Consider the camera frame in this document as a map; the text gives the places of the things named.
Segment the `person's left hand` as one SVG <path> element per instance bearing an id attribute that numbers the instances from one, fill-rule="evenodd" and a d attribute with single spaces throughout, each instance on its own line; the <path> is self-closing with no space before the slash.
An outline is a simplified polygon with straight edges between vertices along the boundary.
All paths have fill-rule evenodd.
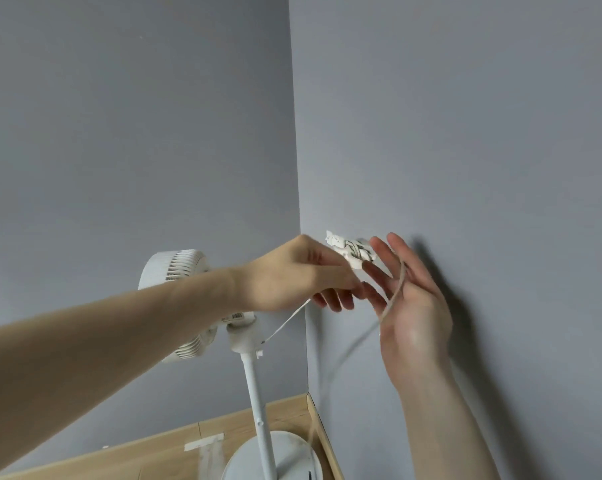
<path id="1" fill-rule="evenodd" d="M 365 299 L 364 283 L 345 257 L 302 234 L 235 272 L 238 309 L 276 312 L 310 299 L 333 312 Z"/>

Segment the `person's right hand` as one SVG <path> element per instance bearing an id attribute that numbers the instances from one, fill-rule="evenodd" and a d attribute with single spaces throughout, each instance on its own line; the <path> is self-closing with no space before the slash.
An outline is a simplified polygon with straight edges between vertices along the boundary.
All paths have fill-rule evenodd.
<path id="1" fill-rule="evenodd" d="M 417 253 L 395 233 L 389 233 L 385 243 L 402 261 L 399 286 L 378 285 L 389 302 L 385 316 L 377 316 L 380 351 L 394 386 L 394 379 L 409 367 L 449 363 L 452 318 L 442 291 Z M 369 263 L 363 263 L 368 276 Z"/>

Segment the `person's left forearm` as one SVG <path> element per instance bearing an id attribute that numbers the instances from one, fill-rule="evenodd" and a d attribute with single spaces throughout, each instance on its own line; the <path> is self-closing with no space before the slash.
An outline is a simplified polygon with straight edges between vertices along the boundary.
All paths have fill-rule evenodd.
<path id="1" fill-rule="evenodd" d="M 0 471 L 236 310 L 221 269 L 0 326 Z"/>

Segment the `person's right forearm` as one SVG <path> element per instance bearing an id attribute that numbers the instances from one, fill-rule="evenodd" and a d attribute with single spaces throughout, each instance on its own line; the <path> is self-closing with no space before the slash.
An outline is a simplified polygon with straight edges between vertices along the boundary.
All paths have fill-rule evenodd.
<path id="1" fill-rule="evenodd" d="M 501 480 L 449 363 L 409 367 L 394 386 L 416 480 Z"/>

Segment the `white standing fan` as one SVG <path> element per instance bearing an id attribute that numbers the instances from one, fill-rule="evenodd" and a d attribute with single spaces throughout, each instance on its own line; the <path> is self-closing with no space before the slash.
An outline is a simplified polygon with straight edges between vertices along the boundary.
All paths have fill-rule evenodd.
<path id="1" fill-rule="evenodd" d="M 138 289 L 175 282 L 210 270 L 206 256 L 200 250 L 160 251 L 144 266 Z M 287 431 L 271 431 L 257 377 L 257 360 L 263 355 L 265 343 L 308 302 L 267 339 L 263 338 L 254 312 L 235 313 L 209 326 L 162 360 L 171 363 L 202 356 L 213 343 L 218 327 L 225 326 L 230 348 L 239 354 L 243 363 L 256 435 L 239 446 L 221 474 L 203 474 L 200 470 L 199 480 L 204 480 L 204 476 L 206 480 L 324 480 L 312 440 L 308 442 Z"/>

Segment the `white tape strip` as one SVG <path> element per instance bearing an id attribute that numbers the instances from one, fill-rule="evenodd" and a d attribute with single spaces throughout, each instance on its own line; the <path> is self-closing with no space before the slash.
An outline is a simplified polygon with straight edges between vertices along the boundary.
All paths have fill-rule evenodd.
<path id="1" fill-rule="evenodd" d="M 225 433 L 219 433 L 216 435 L 206 436 L 199 440 L 188 442 L 184 444 L 184 452 L 194 451 L 215 443 L 222 442 L 225 439 Z"/>

